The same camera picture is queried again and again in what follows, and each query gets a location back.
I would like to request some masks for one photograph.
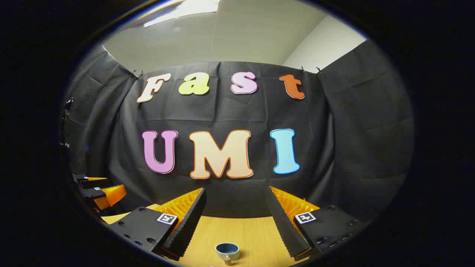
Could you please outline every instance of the table surface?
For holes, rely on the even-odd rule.
[[[159,205],[148,206],[154,209]],[[112,224],[128,213],[102,217]],[[239,246],[240,257],[232,262],[239,267],[288,267],[297,262],[289,256],[280,238],[272,217],[217,218],[201,216],[185,255],[173,261],[184,267],[227,266],[215,251],[219,243],[234,243]]]

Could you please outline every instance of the blue cup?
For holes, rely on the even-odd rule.
[[[230,257],[231,260],[237,260],[239,258],[239,247],[233,243],[221,243],[216,245],[216,253],[218,257],[222,260],[226,256]]]

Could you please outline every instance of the peach letter m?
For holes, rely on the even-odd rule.
[[[223,175],[229,161],[229,171],[226,175],[230,178],[245,178],[254,174],[249,167],[247,157],[247,140],[251,132],[247,130],[234,130],[228,134],[223,148],[219,149],[209,132],[199,131],[190,134],[190,140],[195,145],[194,170],[190,176],[194,179],[207,179],[211,173],[206,170],[207,161],[216,177]]]

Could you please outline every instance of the orange part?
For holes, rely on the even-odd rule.
[[[95,181],[95,180],[105,180],[107,178],[106,177],[88,177],[87,179],[89,181]]]
[[[285,214],[294,225],[295,229],[297,229],[297,231],[302,235],[302,232],[294,222],[294,217],[297,214],[319,210],[320,208],[285,191],[279,190],[272,186],[270,188],[284,209]]]
[[[99,199],[95,199],[94,202],[97,204],[98,208],[100,210],[104,210],[104,209],[107,209],[109,208],[111,205],[109,205],[109,203],[107,202],[107,200],[104,198],[99,198]]]
[[[198,188],[194,191],[172,199],[169,202],[154,208],[153,210],[161,213],[175,215],[178,218],[178,223],[171,231],[173,232],[180,225],[186,213],[190,210],[191,205],[193,204],[193,202],[195,202],[201,190],[203,190],[203,188]]]
[[[112,207],[127,194],[123,184],[102,188],[101,190],[105,193],[105,197],[94,200],[101,210]]]

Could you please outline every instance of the bolt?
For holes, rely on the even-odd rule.
[[[321,238],[317,240],[317,245],[324,243],[326,240],[324,238]]]

